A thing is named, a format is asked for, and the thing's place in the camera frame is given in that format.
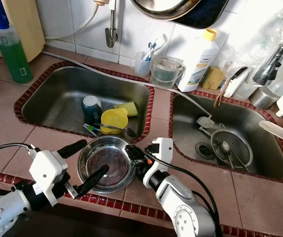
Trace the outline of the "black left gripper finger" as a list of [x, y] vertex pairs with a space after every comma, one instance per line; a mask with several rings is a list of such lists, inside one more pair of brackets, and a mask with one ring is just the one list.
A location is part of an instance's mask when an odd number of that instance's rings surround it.
[[85, 196], [85, 194], [87, 194], [95, 185], [99, 183], [101, 178], [103, 178], [103, 176], [107, 174], [109, 169], [110, 168], [108, 165], [102, 165], [100, 169], [89, 176], [89, 178], [84, 183], [82, 183], [82, 185], [75, 187], [77, 192], [75, 199], [81, 199], [81, 197]]
[[62, 159], [67, 159], [78, 153], [79, 151], [82, 151], [82, 149], [84, 149], [87, 145], [87, 140], [80, 139], [73, 144], [64, 146], [63, 148], [59, 149], [57, 153]]

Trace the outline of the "clear plastic bag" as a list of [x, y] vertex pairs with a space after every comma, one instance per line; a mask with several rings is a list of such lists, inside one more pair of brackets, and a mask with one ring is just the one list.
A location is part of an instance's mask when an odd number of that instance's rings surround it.
[[257, 70], [268, 62], [283, 43], [283, 33], [254, 34], [237, 40], [226, 43], [217, 60], [218, 67], [226, 77], [234, 75], [243, 66]]

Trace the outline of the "dark blue hanging pan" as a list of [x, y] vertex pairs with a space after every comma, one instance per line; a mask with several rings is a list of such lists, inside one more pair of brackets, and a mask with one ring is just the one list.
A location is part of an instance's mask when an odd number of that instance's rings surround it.
[[228, 2], [229, 0], [200, 0], [191, 11], [172, 22], [192, 29], [207, 29], [220, 18]]

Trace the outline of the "yellow dish sponge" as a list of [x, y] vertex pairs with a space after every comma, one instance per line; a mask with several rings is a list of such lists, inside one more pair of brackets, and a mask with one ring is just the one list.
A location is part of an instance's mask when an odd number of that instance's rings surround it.
[[211, 66], [202, 82], [202, 88], [216, 90], [220, 87], [224, 78], [225, 75], [219, 67]]

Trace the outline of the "dark brown counter cabinet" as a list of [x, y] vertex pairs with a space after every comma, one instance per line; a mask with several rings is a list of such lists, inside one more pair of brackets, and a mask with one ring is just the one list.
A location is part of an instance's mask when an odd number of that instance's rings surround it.
[[19, 221], [4, 237], [176, 237], [174, 230], [98, 211], [73, 207], [73, 199], [62, 197]]

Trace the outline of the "white black-edged utensil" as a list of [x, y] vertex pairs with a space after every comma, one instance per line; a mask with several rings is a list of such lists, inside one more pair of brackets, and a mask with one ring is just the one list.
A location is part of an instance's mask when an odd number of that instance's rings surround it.
[[236, 90], [239, 88], [243, 82], [247, 79], [250, 73], [250, 67], [249, 66], [243, 66], [242, 68], [238, 69], [228, 81], [227, 90], [223, 93], [224, 97], [231, 97]]

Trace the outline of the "steel wall tap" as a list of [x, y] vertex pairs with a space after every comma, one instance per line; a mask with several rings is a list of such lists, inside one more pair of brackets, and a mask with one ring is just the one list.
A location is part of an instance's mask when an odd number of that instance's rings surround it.
[[117, 0], [109, 0], [108, 9], [110, 10], [110, 25], [105, 28], [105, 38], [107, 46], [113, 48], [116, 41], [118, 40], [117, 34]]

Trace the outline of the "small steel spoon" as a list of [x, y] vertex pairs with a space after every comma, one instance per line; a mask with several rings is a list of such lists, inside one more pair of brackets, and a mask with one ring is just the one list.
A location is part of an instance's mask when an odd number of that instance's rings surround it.
[[229, 143], [225, 142], [225, 141], [222, 141], [219, 144], [220, 144], [221, 151], [227, 156], [227, 160], [229, 160], [230, 167], [232, 169], [235, 169], [236, 166], [233, 163], [233, 158], [236, 158], [236, 156], [234, 155], [234, 153], [230, 149]]

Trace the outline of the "round steel bowl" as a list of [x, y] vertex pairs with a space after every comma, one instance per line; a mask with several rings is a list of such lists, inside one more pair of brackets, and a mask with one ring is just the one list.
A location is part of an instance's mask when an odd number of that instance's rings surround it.
[[128, 142], [118, 136], [100, 136], [91, 140], [78, 160], [80, 180], [85, 182], [100, 167], [107, 165], [108, 172], [92, 190], [110, 194], [125, 189], [134, 179], [134, 163], [124, 150], [127, 145]]

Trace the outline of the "chrome kitchen faucet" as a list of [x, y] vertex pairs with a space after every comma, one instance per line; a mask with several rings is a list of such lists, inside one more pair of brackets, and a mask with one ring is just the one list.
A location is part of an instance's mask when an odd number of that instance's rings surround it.
[[283, 40], [277, 49], [271, 54], [270, 58], [259, 67], [252, 77], [255, 84], [265, 86], [269, 81], [276, 79], [277, 72], [283, 59]]

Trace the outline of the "large steel spoon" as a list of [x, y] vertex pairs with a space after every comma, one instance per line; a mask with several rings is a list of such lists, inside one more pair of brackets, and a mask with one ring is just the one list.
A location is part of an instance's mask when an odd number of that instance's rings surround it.
[[110, 126], [110, 125], [106, 125], [106, 124], [100, 124], [100, 123], [95, 123], [95, 125], [98, 125], [98, 126], [103, 126], [105, 128], [110, 128], [110, 129], [114, 129], [116, 131], [122, 131], [123, 133], [125, 133], [125, 135], [127, 136], [136, 136], [135, 135], [135, 131], [132, 130], [131, 128], [117, 128], [116, 126]]

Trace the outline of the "steel hanging wok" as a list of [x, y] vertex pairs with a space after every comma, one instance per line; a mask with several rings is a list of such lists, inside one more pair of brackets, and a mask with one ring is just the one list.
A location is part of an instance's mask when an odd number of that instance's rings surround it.
[[175, 20], [194, 9], [201, 0], [131, 0], [146, 16], [162, 21]]

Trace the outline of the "dark teal mug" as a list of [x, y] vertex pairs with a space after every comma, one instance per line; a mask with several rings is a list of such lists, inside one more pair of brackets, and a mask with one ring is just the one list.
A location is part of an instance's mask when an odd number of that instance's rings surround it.
[[85, 124], [95, 125], [101, 123], [102, 105], [100, 99], [93, 95], [87, 95], [82, 100], [82, 112]]

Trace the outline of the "steel sink basin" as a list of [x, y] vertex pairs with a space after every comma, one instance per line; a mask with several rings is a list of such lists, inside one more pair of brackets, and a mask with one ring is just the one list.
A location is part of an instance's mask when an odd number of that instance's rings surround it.
[[[273, 118], [245, 102], [221, 102], [213, 108], [211, 95], [173, 95], [170, 137], [184, 158], [214, 167], [283, 182], [283, 140], [259, 126]], [[253, 151], [250, 172], [232, 169], [214, 154], [209, 135], [216, 129], [231, 129], [248, 141]]]
[[96, 132], [91, 133], [83, 126], [84, 97], [97, 97], [103, 110], [134, 102], [138, 114], [128, 118], [128, 127], [135, 131], [130, 142], [137, 143], [150, 133], [154, 94], [151, 86], [123, 81], [92, 69], [62, 66], [42, 74], [15, 102], [13, 110], [25, 124], [94, 138]]

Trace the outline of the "green dish soap bottle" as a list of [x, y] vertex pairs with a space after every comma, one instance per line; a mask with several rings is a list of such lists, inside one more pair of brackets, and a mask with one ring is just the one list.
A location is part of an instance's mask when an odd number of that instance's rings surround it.
[[2, 12], [0, 12], [0, 51], [13, 81], [20, 84], [32, 81], [33, 75], [19, 34]]

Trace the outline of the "cream water ionizer appliance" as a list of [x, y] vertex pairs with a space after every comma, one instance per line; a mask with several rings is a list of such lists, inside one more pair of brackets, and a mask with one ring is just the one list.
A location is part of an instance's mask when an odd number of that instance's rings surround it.
[[45, 45], [35, 0], [0, 0], [1, 11], [17, 30], [27, 60], [33, 61]]

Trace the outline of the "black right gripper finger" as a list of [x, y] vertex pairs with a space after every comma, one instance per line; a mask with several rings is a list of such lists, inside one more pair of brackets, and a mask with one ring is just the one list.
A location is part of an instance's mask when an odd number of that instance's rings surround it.
[[128, 144], [124, 147], [124, 151], [133, 163], [147, 163], [146, 154], [139, 147]]

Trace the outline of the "yellow green scrub sponge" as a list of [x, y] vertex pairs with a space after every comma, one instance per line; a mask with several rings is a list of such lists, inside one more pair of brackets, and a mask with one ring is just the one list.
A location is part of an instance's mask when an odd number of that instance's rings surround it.
[[114, 105], [115, 109], [125, 109], [127, 111], [128, 117], [136, 117], [138, 115], [138, 110], [135, 102], [125, 102], [122, 104]]

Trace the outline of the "cream tap diverter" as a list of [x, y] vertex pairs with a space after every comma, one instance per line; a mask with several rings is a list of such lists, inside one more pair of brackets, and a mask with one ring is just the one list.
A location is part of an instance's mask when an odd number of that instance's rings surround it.
[[117, 0], [94, 0], [98, 6], [108, 6], [109, 8], [116, 7]]

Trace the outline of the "white curved water tube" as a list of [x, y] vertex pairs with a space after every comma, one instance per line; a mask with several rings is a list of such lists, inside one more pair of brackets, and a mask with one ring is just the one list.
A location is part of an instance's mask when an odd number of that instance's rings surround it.
[[85, 20], [82, 23], [82, 25], [80, 25], [80, 27], [78, 27], [78, 29], [75, 29], [71, 33], [66, 33], [66, 34], [62, 34], [62, 35], [44, 36], [44, 39], [45, 40], [58, 40], [58, 39], [62, 39], [62, 38], [68, 38], [70, 36], [74, 36], [78, 32], [82, 32], [86, 27], [89, 26], [89, 24], [92, 22], [92, 20], [94, 19], [95, 15], [97, 14], [98, 9], [101, 7], [101, 6], [98, 6], [96, 4], [96, 2], [94, 2], [94, 3], [95, 3], [95, 7], [94, 7], [94, 9], [92, 9], [92, 13], [91, 13], [90, 17], [87, 18], [87, 20]]

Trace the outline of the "translucent toothbrush cup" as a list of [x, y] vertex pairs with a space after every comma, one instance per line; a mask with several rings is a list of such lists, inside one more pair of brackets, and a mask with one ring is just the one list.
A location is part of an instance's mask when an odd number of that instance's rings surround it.
[[146, 52], [139, 51], [134, 56], [134, 73], [136, 76], [147, 78], [150, 76], [151, 61], [144, 60]]

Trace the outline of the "small steel cup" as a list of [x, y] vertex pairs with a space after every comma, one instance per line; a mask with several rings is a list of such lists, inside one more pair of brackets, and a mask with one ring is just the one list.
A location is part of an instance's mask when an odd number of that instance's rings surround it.
[[280, 96], [273, 93], [266, 86], [259, 86], [250, 96], [249, 101], [255, 107], [259, 109], [269, 109], [277, 100], [279, 100]]

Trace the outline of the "brown hanging brush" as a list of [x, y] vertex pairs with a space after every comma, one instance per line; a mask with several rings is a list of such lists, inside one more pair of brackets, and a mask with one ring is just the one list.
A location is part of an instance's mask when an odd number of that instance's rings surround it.
[[216, 109], [218, 108], [218, 106], [220, 106], [221, 102], [222, 102], [222, 98], [223, 98], [223, 95], [225, 94], [227, 88], [229, 87], [229, 85], [231, 84], [231, 79], [226, 79], [220, 92], [218, 93], [218, 96], [216, 97], [216, 99], [214, 100], [214, 103], [213, 103], [213, 108]]

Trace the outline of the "clear plastic bucket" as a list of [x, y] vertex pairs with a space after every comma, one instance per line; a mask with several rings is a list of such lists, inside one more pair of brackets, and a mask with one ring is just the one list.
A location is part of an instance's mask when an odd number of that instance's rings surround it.
[[162, 88], [173, 88], [177, 79], [180, 79], [186, 67], [183, 61], [175, 57], [154, 56], [151, 59], [150, 82]]

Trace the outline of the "white detergent bottle yellow cap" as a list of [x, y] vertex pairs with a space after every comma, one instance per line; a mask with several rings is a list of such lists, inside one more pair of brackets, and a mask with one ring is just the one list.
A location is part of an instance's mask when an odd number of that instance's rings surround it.
[[214, 41], [216, 36], [215, 29], [206, 29], [200, 38], [187, 45], [183, 57], [185, 69], [182, 77], [176, 81], [180, 92], [192, 92], [202, 81], [207, 69], [219, 53], [219, 47]]

